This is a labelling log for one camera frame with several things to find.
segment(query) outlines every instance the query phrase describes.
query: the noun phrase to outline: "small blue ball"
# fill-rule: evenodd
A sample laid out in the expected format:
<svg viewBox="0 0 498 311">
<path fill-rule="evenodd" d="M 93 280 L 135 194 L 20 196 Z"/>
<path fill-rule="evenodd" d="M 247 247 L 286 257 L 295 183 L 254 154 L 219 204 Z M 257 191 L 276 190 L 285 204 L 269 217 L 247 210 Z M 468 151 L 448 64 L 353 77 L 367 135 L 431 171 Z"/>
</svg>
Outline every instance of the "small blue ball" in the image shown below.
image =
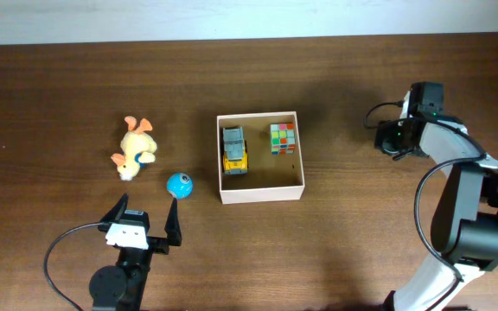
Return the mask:
<svg viewBox="0 0 498 311">
<path fill-rule="evenodd" d="M 184 173 L 176 173 L 170 176 L 166 183 L 166 189 L 177 199 L 183 199 L 191 194 L 194 182 Z"/>
</svg>

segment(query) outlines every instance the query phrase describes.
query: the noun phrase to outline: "plush duck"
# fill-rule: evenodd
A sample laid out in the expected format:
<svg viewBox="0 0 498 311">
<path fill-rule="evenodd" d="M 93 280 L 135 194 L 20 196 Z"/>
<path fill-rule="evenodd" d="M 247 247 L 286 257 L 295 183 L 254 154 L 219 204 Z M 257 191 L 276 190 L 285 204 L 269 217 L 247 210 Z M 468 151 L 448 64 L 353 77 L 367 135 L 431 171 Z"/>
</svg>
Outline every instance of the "plush duck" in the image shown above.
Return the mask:
<svg viewBox="0 0 498 311">
<path fill-rule="evenodd" d="M 137 129 L 135 129 L 137 120 L 134 117 L 125 117 L 124 120 L 128 124 L 128 132 L 120 142 L 123 154 L 114 154 L 111 159 L 117 164 L 120 179 L 131 181 L 145 163 L 155 161 L 155 155 L 153 154 L 156 151 L 156 143 L 151 136 L 144 133 L 145 131 L 153 130 L 151 123 L 147 119 L 143 118 Z"/>
</svg>

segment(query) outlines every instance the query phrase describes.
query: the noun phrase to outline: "wooden table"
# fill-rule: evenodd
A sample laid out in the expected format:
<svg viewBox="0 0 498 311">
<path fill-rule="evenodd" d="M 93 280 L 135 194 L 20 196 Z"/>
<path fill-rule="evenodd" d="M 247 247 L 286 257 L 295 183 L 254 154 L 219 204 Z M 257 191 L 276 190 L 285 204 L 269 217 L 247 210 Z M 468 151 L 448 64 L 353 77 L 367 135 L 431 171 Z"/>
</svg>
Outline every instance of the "wooden table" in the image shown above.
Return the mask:
<svg viewBox="0 0 498 311">
<path fill-rule="evenodd" d="M 66 229 L 130 194 L 162 236 L 174 172 L 195 180 L 180 202 L 184 243 L 154 257 L 150 310 L 352 310 L 378 304 L 426 255 L 412 218 L 431 160 L 393 162 L 362 128 L 375 104 L 412 82 L 445 86 L 446 111 L 498 159 L 498 34 L 0 47 L 0 310 L 71 309 L 42 259 Z M 297 111 L 306 189 L 300 201 L 223 206 L 215 117 Z M 124 116 L 147 117 L 156 164 L 118 178 L 110 155 Z M 374 120 L 396 117 L 393 108 Z M 425 229 L 444 185 L 423 196 Z M 93 272 L 118 252 L 94 229 L 49 261 L 63 292 L 90 309 Z M 498 269 L 451 305 L 498 310 Z"/>
</svg>

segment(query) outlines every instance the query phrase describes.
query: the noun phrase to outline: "open box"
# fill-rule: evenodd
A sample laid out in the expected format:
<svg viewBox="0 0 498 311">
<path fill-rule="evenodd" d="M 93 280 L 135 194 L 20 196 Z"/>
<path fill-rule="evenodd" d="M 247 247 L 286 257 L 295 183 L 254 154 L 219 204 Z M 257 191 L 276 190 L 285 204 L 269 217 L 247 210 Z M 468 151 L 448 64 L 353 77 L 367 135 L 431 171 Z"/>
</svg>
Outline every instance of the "open box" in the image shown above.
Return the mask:
<svg viewBox="0 0 498 311">
<path fill-rule="evenodd" d="M 296 148 L 292 154 L 273 155 L 271 124 L 293 124 Z M 245 175 L 226 175 L 222 168 L 222 129 L 242 126 L 247 142 L 248 170 Z M 223 204 L 299 200 L 304 190 L 301 142 L 297 114 L 292 112 L 252 113 L 218 116 L 218 170 Z"/>
</svg>

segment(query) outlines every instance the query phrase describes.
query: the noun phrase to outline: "toy truck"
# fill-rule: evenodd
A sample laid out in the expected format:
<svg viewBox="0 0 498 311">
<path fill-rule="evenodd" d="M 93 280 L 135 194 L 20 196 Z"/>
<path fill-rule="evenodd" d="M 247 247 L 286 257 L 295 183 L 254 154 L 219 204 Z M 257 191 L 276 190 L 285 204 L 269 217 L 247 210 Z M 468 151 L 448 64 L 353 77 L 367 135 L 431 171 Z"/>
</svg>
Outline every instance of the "toy truck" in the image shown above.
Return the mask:
<svg viewBox="0 0 498 311">
<path fill-rule="evenodd" d="M 247 142 L 243 137 L 243 128 L 222 129 L 224 154 L 222 167 L 226 175 L 247 173 Z"/>
</svg>

